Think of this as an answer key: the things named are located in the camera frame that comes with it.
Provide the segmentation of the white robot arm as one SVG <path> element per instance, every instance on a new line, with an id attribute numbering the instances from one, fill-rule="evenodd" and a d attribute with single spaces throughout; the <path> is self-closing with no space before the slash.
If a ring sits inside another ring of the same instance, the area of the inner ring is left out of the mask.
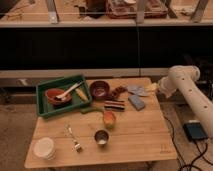
<path id="1" fill-rule="evenodd" d="M 168 74 L 158 82 L 149 84 L 147 91 L 159 91 L 166 98 L 179 90 L 192 111 L 201 122 L 210 138 L 213 138 L 213 102 L 204 95 L 195 82 L 200 78 L 200 70 L 194 65 L 176 65 L 168 69 Z"/>

